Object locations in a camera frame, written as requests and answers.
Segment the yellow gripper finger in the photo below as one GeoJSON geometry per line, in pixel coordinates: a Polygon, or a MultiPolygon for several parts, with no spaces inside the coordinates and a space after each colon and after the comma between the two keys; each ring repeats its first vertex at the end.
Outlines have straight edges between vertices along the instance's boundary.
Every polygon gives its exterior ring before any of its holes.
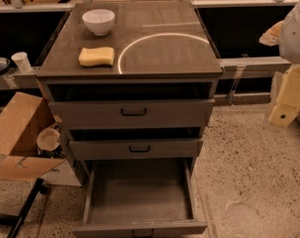
{"type": "Polygon", "coordinates": [[[287,128],[298,116],[299,111],[287,105],[274,105],[268,115],[268,123],[278,128],[287,128]]]}

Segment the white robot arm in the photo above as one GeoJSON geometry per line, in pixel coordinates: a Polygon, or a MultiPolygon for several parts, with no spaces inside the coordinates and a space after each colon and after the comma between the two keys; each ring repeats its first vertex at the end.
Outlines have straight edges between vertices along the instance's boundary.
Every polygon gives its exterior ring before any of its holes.
{"type": "Polygon", "coordinates": [[[268,29],[259,42],[279,45],[279,54],[291,66],[282,75],[274,105],[266,115],[266,125],[274,130],[287,128],[300,112],[300,1],[280,21],[268,29]]]}

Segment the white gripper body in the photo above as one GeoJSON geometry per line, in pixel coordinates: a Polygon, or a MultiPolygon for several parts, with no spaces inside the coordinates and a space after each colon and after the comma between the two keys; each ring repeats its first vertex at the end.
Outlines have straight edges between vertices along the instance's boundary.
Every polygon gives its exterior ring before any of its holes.
{"type": "Polygon", "coordinates": [[[293,64],[282,75],[276,105],[300,111],[300,64],[293,64]]]}

